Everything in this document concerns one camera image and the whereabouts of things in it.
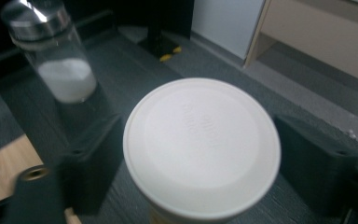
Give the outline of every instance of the white powder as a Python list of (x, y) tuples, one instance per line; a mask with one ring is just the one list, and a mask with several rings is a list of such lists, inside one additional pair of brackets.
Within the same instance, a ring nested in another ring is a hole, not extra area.
[(80, 59), (42, 63), (38, 72), (52, 94), (62, 103), (82, 102), (97, 87), (89, 64)]

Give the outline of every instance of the paper cup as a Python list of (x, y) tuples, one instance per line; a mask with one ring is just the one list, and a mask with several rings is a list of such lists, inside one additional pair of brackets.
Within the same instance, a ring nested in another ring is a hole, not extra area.
[(123, 145), (151, 217), (167, 223), (231, 220), (267, 193), (281, 160), (264, 108), (209, 78), (180, 79), (147, 94), (131, 112)]

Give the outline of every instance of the glass jar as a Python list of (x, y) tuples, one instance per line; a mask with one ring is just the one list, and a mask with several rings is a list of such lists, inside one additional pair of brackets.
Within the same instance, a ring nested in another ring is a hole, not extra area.
[(16, 0), (1, 12), (13, 43), (61, 103), (80, 103), (97, 87), (86, 51), (59, 0)]

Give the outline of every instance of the salt shaker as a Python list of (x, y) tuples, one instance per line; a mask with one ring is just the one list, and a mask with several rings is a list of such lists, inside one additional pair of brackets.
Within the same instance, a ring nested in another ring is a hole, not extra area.
[(62, 1), (13, 0), (1, 19), (59, 102), (80, 103), (93, 94), (97, 80)]

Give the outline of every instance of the silver cap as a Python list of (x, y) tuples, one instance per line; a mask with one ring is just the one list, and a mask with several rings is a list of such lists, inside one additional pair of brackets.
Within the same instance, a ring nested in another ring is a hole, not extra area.
[(34, 41), (63, 31), (71, 19), (60, 0), (13, 0), (1, 10), (11, 36)]

